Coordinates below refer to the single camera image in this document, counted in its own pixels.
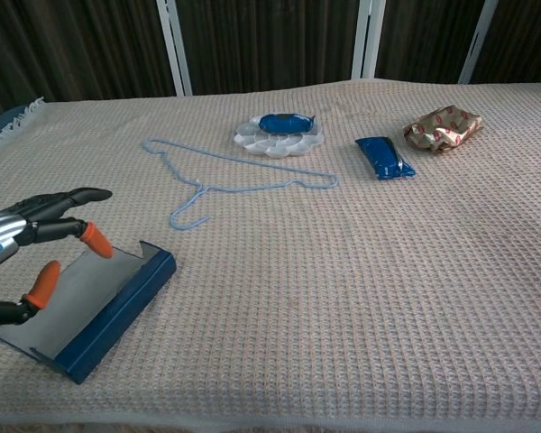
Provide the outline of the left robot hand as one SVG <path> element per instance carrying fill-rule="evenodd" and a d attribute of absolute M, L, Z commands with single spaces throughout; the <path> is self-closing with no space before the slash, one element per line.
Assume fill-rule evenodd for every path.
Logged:
<path fill-rule="evenodd" d="M 74 236 L 98 256 L 110 259 L 113 246 L 92 222 L 66 211 L 112 197 L 107 189 L 79 188 L 67 192 L 35 195 L 0 210 L 0 265 L 30 244 Z M 46 308 L 60 277 L 60 263 L 47 263 L 31 290 L 17 302 L 0 301 L 0 326 L 21 325 Z"/>

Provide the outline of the grey blue-edged pouch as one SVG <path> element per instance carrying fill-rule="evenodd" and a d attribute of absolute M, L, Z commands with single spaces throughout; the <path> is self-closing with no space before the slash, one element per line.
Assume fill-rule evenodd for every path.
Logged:
<path fill-rule="evenodd" d="M 86 249 L 60 275 L 47 307 L 0 340 L 81 384 L 177 270 L 173 254 L 141 241 L 142 254 Z"/>

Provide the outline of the white flower paint palette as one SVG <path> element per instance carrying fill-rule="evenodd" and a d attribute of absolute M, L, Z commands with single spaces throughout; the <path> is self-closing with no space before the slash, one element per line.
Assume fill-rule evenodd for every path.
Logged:
<path fill-rule="evenodd" d="M 249 153 L 275 159 L 302 156 L 325 140 L 322 126 L 316 118 L 313 128 L 307 133 L 267 134 L 259 127 L 262 116 L 252 117 L 235 129 L 234 142 Z"/>

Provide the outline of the small blue cookie packet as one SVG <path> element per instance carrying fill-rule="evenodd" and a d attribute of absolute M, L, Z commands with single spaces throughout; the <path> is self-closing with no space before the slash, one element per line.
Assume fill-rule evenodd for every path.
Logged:
<path fill-rule="evenodd" d="M 303 134 L 315 123 L 313 116 L 301 114 L 267 114 L 261 117 L 259 127 L 267 134 Z"/>

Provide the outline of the beige waffle weave blanket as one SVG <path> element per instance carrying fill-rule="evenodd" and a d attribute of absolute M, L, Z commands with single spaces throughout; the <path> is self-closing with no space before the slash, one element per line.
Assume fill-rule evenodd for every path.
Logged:
<path fill-rule="evenodd" d="M 448 152 L 403 128 L 439 108 L 480 115 Z M 325 140 L 270 158 L 234 142 L 267 114 L 314 116 Z M 356 140 L 389 137 L 413 177 L 378 180 Z M 149 137 L 333 173 L 333 189 L 208 192 Z M 250 187 L 326 180 L 155 143 L 181 173 Z M 541 433 L 541 83 L 356 80 L 264 93 L 43 103 L 0 143 L 0 208 L 79 187 L 72 211 L 118 247 L 178 269 L 76 385 L 0 342 L 0 424 L 225 430 L 325 426 Z"/>

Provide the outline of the long blue snack packet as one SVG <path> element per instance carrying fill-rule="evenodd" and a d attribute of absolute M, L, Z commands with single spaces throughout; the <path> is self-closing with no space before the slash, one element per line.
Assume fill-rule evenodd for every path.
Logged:
<path fill-rule="evenodd" d="M 389 137 L 364 137 L 355 142 L 378 180 L 408 178 L 416 174 Z"/>

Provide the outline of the crumpled gold red wrapper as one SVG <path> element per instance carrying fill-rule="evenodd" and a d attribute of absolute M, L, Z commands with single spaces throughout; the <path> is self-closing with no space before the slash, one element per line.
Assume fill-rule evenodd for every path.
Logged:
<path fill-rule="evenodd" d="M 406 142 L 429 152 L 448 152 L 461 146 L 482 127 L 482 117 L 458 106 L 439 108 L 403 128 Z"/>

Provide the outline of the white frame post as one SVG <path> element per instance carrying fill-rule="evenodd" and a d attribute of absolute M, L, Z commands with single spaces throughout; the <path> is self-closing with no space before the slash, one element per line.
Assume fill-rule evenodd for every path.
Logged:
<path fill-rule="evenodd" d="M 193 95 L 193 89 L 177 2 L 176 0 L 155 1 L 176 95 L 190 97 Z"/>
<path fill-rule="evenodd" d="M 481 13 L 477 20 L 472 40 L 470 42 L 463 67 L 457 83 L 466 85 L 471 82 L 473 72 L 481 54 L 481 49 L 491 26 L 492 18 L 496 12 L 499 0 L 483 0 Z"/>
<path fill-rule="evenodd" d="M 359 0 L 351 79 L 375 78 L 386 0 Z"/>

